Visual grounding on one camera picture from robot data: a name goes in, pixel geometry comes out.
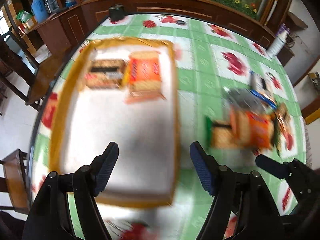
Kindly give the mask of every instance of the window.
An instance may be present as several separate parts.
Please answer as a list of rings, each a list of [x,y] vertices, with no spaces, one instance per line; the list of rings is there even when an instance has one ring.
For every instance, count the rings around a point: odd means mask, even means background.
[[[7,33],[9,31],[9,26],[7,25],[7,22],[3,16],[3,11],[0,10],[0,34],[3,35],[4,33]],[[4,38],[4,41],[6,41],[10,36],[7,35]]]

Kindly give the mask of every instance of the brown snack package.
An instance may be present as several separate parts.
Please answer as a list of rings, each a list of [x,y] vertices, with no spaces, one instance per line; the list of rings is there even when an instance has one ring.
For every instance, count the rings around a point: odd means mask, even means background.
[[[219,149],[236,149],[241,148],[236,144],[230,124],[225,121],[212,122],[212,136],[210,146]]]
[[[95,60],[84,76],[84,84],[89,88],[119,88],[124,69],[122,59]]]

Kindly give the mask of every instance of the plastic bag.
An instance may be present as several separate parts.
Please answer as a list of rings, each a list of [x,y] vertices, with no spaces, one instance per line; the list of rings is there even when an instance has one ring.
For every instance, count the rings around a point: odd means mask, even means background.
[[[32,17],[32,15],[26,11],[20,11],[17,16],[16,16],[16,19],[25,23],[27,22],[30,18]]]

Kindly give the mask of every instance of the white wall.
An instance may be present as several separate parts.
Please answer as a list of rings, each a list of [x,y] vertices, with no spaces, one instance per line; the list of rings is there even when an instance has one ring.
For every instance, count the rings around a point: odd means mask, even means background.
[[[320,73],[320,60],[310,70],[310,72]],[[309,105],[317,97],[315,88],[313,87],[311,80],[308,76],[305,76],[295,87],[294,92],[297,95],[298,103],[300,108],[303,109]]]
[[[315,120],[307,127],[312,153],[312,169],[316,170],[320,168],[320,119]]]
[[[310,72],[320,73],[320,60],[315,64]],[[308,76],[304,77],[295,87],[300,108],[303,109],[309,105],[316,97],[317,93]],[[308,126],[309,141],[312,153],[312,169],[320,168],[320,119],[315,120]]]
[[[308,25],[307,29],[296,32],[299,38],[292,48],[295,57],[292,57],[284,67],[293,84],[320,54],[320,31],[301,0],[292,0],[289,11]]]

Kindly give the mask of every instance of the chair backrest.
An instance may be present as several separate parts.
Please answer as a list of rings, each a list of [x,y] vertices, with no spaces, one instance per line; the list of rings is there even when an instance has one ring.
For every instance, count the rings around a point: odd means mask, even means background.
[[[14,210],[28,214],[28,195],[26,192],[26,173],[20,149],[5,157],[2,161],[4,177]]]

